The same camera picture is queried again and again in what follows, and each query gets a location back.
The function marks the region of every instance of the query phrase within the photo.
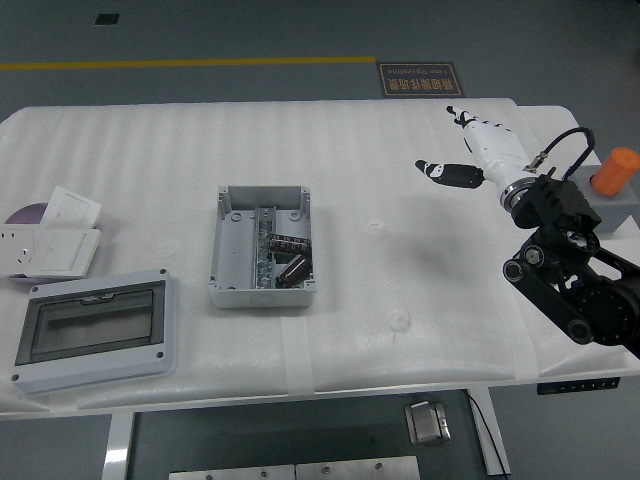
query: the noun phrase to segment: white table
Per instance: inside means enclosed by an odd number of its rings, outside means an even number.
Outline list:
[[[416,170],[417,159],[472,162],[448,104],[508,126],[531,157],[576,125],[561,107],[506,99],[14,114],[0,125],[0,215],[46,202],[56,185],[101,203],[103,238],[88,275],[167,268],[178,279],[178,367],[25,396],[10,376],[29,287],[0,279],[0,411],[73,415],[639,373],[622,347],[574,344],[503,278],[503,262],[531,232],[513,225],[492,184],[448,188]],[[584,149],[574,137],[548,160],[559,171]],[[212,305],[218,185],[311,189],[310,308]],[[635,263],[638,239],[632,219],[601,237]]]

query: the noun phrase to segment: yellow floor line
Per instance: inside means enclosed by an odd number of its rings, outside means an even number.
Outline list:
[[[331,63],[375,63],[375,57],[274,57],[194,58],[175,60],[112,60],[102,62],[0,63],[0,70],[77,70],[100,68],[230,67],[252,65],[307,65]]]

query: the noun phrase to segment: orange cylinder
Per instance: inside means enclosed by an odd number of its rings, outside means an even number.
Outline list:
[[[615,148],[591,177],[591,186],[602,195],[617,195],[638,168],[640,155],[629,148]]]

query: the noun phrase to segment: purple disc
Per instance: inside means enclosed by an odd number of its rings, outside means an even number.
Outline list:
[[[37,224],[40,223],[40,220],[42,220],[42,216],[44,215],[44,211],[46,209],[46,203],[34,203],[33,205],[26,206],[13,213],[9,218],[7,218],[7,221],[4,223],[11,225],[20,223]]]

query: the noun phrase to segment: metal plate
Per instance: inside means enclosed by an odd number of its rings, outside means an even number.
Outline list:
[[[420,480],[416,457],[307,463],[296,467],[297,480]]]
[[[293,465],[271,467],[233,468],[229,470],[203,470],[169,475],[169,480],[296,480]]]
[[[169,480],[420,480],[416,457],[346,462],[278,465],[274,467],[203,470],[169,475]]]

